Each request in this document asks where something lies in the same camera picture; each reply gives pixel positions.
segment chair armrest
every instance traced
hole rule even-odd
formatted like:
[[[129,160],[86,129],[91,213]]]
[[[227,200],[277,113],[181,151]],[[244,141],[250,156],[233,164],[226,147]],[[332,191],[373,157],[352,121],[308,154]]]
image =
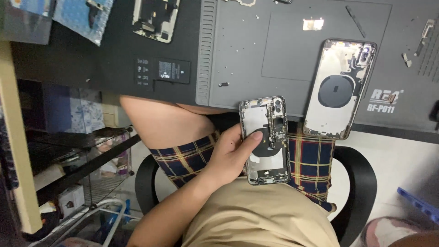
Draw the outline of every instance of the chair armrest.
[[[148,155],[139,166],[134,182],[136,198],[143,214],[149,212],[158,204],[155,193],[155,175],[159,166],[152,155]]]
[[[340,246],[350,246],[369,219],[377,195],[377,178],[367,159],[350,147],[335,146],[334,159],[340,161],[349,176],[348,200],[331,221]]]

